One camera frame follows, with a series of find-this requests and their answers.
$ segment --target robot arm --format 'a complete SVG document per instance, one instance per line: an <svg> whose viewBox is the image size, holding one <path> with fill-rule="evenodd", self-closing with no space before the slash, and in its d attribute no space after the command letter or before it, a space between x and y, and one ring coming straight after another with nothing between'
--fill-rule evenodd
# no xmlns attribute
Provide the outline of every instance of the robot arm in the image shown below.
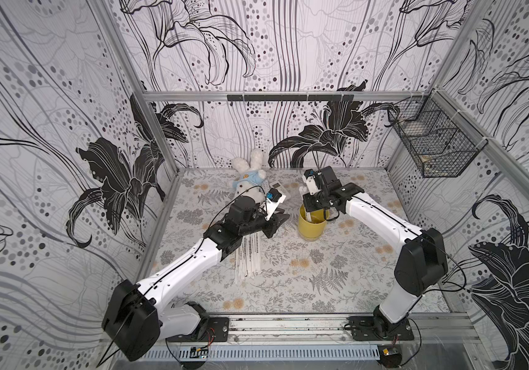
<svg viewBox="0 0 529 370"><path fill-rule="evenodd" d="M307 170L304 181L309 191L304 195L307 212L336 208L369 226L398 254L394 270L396 282L374 311L376 333L389 337L389 333L406 320L423 292L447 273L446 255L437 250L444 251L441 234L433 228L423 230L401 219L354 183L342 185L331 167Z"/></svg>
<svg viewBox="0 0 529 370"><path fill-rule="evenodd" d="M127 359L140 358L160 339L175 335L202 338L208 315L200 305L189 302L169 308L167 304L188 283L234 252L243 236L262 231L271 238L289 218L277 209L284 199L285 195L270 189L261 210L252 198L239 196L224 218L210 226L184 255L136 285L124 280L115 287L102 328Z"/></svg>

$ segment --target fern patterned tablecloth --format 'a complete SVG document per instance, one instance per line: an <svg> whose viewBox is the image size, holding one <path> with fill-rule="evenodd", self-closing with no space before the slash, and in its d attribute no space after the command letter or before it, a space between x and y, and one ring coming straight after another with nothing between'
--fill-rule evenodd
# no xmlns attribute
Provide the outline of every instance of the fern patterned tablecloth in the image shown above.
<svg viewBox="0 0 529 370"><path fill-rule="evenodd" d="M356 182L376 201L406 218L392 183L383 170L335 169L342 183ZM320 239L298 235L301 170L268 169L269 182L279 180L291 194L281 205L291 217L272 239L261 235L262 272L234 283L234 254L192 281L174 300L193 300L209 312L371 312L394 282L396 254L385 240L357 220L341 215ZM188 250L208 223L232 199L228 181L237 173L194 169L184 173L170 222L153 272ZM430 292L416 312L447 312L439 292Z"/></svg>

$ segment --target blue shirt on bunny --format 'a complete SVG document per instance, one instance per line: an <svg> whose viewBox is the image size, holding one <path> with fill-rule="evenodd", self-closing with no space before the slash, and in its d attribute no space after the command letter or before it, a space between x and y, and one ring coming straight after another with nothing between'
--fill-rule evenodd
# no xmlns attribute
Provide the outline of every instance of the blue shirt on bunny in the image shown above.
<svg viewBox="0 0 529 370"><path fill-rule="evenodd" d="M264 179L260 177L260 175L258 174L258 170L245 172L239 176L238 181L233 182L232 186L234 190L236 190L238 184L242 181L248 181L252 185L262 185Z"/></svg>

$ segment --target wire basket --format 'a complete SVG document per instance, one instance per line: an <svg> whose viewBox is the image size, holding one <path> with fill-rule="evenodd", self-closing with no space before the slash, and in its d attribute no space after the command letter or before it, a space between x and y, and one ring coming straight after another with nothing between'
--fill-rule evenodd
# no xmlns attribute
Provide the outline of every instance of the wire basket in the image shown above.
<svg viewBox="0 0 529 370"><path fill-rule="evenodd" d="M480 152L431 98L396 105L388 120L424 178L458 177Z"/></svg>

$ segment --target black mounting plate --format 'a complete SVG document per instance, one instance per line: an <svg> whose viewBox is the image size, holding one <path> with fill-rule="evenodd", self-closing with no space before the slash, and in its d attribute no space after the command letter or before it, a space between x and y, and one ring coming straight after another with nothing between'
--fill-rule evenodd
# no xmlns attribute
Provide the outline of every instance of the black mounting plate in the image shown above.
<svg viewBox="0 0 529 370"><path fill-rule="evenodd" d="M227 334L229 332L228 317L209 317L209 321L207 322L207 330L209 330L210 335L213 335L213 332L209 329L211 327L215 330L215 338L213 339L213 343L227 342ZM192 342L193 340L190 338L191 335L192 334L175 335L173 337L167 338L166 340L170 343ZM201 342L208 342L207 336L205 336L205 339L203 339Z"/></svg>
<svg viewBox="0 0 529 370"><path fill-rule="evenodd" d="M351 329L353 340L357 342L367 342L369 340L392 340L394 336L398 336L398 340L414 340L414 333L412 332L408 319L404 319L398 327L394 328L391 333L392 337L388 338L377 336L373 329L373 316L349 316L347 319L349 320L348 325L350 327L357 328Z"/></svg>

